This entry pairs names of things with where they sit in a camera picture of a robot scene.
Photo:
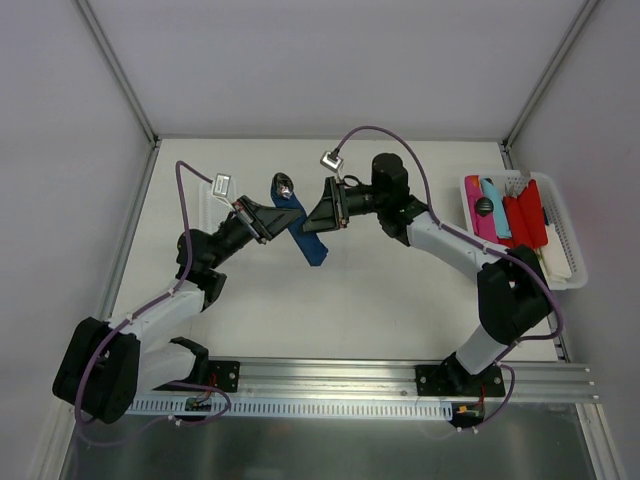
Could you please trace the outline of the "blue paper napkin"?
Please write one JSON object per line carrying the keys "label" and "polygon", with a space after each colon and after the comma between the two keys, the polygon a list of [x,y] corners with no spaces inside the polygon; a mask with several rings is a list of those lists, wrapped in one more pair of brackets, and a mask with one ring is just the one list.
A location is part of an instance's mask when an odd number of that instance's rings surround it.
{"label": "blue paper napkin", "polygon": [[311,267],[319,267],[327,258],[329,250],[322,243],[316,233],[303,231],[303,224],[307,219],[306,210],[294,192],[292,179],[283,172],[276,173],[271,182],[270,197],[275,207],[297,209],[300,216],[288,226],[294,242]]}

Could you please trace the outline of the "silver spoon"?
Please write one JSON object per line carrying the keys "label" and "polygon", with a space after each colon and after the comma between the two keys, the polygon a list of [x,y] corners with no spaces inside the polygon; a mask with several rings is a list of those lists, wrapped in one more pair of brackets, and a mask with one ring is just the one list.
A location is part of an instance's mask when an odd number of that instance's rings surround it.
{"label": "silver spoon", "polygon": [[278,172],[274,175],[272,185],[274,195],[278,198],[289,200],[294,194],[293,181],[283,172]]}

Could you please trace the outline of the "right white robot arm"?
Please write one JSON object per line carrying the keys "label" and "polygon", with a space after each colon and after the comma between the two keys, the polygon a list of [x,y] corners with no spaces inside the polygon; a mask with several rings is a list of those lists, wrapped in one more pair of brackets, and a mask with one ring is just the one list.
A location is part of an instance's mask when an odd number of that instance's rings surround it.
{"label": "right white robot arm", "polygon": [[396,154],[373,159],[368,184],[342,174],[335,151],[325,153],[320,162],[332,174],[303,223],[304,232],[343,229],[352,217],[373,214],[388,237],[437,257],[475,281],[479,325],[428,379],[440,390],[472,394],[481,387],[483,373],[552,311],[535,252],[527,246],[495,246],[437,220],[431,206],[411,194],[408,172]]}

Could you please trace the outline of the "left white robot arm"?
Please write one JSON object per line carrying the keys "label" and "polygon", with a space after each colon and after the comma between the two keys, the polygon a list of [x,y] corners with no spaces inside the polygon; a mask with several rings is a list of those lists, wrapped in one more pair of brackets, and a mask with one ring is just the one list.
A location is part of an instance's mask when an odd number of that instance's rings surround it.
{"label": "left white robot arm", "polygon": [[252,241],[274,239],[301,215],[298,208],[242,196],[214,233],[186,230],[177,243],[178,272],[164,292],[131,313],[106,321],[88,317],[76,326],[54,396],[111,424],[139,394],[171,383],[188,390],[206,385],[207,348],[172,332],[218,300],[227,277],[217,267]]}

